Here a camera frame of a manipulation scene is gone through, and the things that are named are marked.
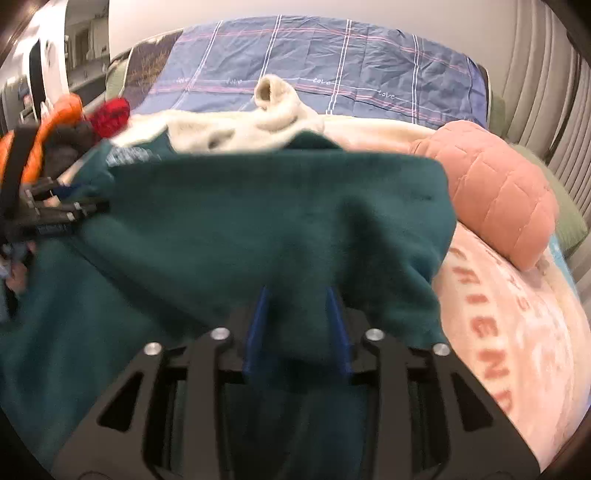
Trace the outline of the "dark green fleece sweater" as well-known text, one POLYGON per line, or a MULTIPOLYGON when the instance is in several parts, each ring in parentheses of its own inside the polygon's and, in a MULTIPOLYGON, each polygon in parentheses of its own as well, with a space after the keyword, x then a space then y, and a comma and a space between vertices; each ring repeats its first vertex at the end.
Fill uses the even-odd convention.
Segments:
POLYGON ((335 377, 325 300, 410 346, 444 340, 432 281, 456 216, 436 161, 301 134, 277 151, 181 155, 103 144, 76 176, 110 208, 41 241, 1 331, 1 405, 50 467, 150 342, 174 347, 270 292, 259 374, 228 390, 246 479, 354 479, 366 393, 335 377))

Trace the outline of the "cream fluffy fleece garment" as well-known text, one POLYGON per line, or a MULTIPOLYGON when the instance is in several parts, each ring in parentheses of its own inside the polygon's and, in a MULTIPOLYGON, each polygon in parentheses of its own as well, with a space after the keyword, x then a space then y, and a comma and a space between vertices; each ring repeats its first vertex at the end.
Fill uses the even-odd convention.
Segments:
POLYGON ((263 76, 253 90, 256 109, 193 113, 170 111, 165 131, 177 153, 228 153, 286 148, 297 139, 339 144, 325 136, 320 114, 301 101, 296 89, 276 75, 263 76))

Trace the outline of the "black garment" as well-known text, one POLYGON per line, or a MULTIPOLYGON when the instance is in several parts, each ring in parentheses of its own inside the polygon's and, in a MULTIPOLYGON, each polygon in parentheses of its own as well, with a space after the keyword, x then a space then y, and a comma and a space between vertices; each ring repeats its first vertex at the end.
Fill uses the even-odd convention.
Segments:
POLYGON ((80 121, 75 125, 58 125, 42 145, 42 178, 57 179, 96 143, 92 124, 80 121))

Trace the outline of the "orange puffer jacket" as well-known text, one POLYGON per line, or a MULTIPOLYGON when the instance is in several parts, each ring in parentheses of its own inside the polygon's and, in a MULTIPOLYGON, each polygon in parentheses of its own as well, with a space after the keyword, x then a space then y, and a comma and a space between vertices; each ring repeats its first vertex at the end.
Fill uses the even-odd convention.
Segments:
POLYGON ((39 124, 21 125, 1 138, 1 186, 20 180, 32 184, 40 180, 43 164, 42 145, 58 125, 87 121, 81 98, 73 93, 62 95, 39 124))

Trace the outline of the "red knitted garment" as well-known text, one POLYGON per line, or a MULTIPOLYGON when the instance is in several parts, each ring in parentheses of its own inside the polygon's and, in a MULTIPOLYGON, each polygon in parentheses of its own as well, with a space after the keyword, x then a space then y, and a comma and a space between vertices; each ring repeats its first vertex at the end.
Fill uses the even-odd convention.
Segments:
POLYGON ((87 117, 99 140, 114 137, 126 127, 129 118, 130 105, 121 97, 106 101, 87 117))

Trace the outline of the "pink lettered fleece blanket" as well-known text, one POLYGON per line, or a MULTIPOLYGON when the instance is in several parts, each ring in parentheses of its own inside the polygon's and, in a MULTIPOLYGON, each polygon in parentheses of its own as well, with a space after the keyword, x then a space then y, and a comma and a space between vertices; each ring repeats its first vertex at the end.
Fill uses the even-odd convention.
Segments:
MULTIPOLYGON (((411 154, 438 129, 321 115, 325 136, 352 151, 411 154)), ((548 465, 583 418, 590 391, 590 329, 553 238, 520 271, 458 219, 435 279, 446 334, 548 465)))

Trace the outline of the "dark patterned pillow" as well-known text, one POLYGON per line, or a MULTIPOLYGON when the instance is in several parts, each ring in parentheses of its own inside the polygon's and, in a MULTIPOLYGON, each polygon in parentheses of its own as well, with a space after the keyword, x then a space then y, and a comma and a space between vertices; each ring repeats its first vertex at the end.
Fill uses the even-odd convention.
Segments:
POLYGON ((181 30, 175 30, 153 36, 137 43, 130 50, 120 96, 127 100, 132 110, 147 97, 181 34, 181 30))

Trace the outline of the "pink quilted pillow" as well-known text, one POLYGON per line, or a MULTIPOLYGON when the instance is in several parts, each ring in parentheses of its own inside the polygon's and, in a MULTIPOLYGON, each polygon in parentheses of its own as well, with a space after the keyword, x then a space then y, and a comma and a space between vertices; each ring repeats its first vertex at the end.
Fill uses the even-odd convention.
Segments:
POLYGON ((559 205, 543 171, 507 142, 469 121, 453 121, 410 152, 438 161, 459 221, 520 271, 549 245, 559 205))

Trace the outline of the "green pillow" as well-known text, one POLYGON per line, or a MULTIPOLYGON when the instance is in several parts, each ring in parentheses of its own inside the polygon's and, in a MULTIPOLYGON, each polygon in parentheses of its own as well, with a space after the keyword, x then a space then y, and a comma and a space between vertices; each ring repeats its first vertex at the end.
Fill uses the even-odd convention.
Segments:
POLYGON ((510 146, 532 164, 538 166, 548 180, 559 206, 556 223, 558 243, 563 255, 565 257, 571 256, 589 234, 589 227, 583 216, 563 184, 539 157, 522 145, 510 143, 510 146))

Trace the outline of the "blue plaid quilt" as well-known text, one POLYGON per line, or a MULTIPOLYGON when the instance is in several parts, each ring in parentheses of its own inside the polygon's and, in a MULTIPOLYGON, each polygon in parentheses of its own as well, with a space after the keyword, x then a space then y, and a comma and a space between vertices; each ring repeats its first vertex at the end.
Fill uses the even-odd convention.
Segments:
POLYGON ((468 56, 398 29, 315 16, 263 16, 185 28, 133 111, 249 111, 273 74, 320 114, 401 120, 437 129, 485 126, 488 85, 468 56))

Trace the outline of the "grey window curtain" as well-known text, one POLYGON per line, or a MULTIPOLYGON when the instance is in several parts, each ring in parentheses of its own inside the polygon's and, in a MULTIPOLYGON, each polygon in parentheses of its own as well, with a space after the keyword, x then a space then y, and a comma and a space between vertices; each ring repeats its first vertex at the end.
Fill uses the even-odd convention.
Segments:
POLYGON ((590 215, 590 64, 551 8, 518 1, 504 135, 536 153, 590 215))

